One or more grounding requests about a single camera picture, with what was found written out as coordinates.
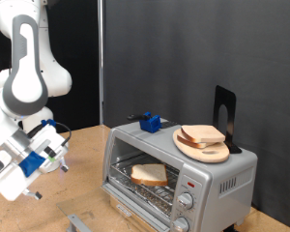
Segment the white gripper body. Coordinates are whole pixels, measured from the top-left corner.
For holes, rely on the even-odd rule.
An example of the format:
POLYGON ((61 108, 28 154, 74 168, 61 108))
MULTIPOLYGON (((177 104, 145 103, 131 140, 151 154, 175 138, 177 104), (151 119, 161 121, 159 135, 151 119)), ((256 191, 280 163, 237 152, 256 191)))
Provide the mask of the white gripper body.
POLYGON ((40 124, 28 134, 17 130, 0 145, 0 193, 15 201, 40 175, 61 168, 68 141, 52 124, 40 124))

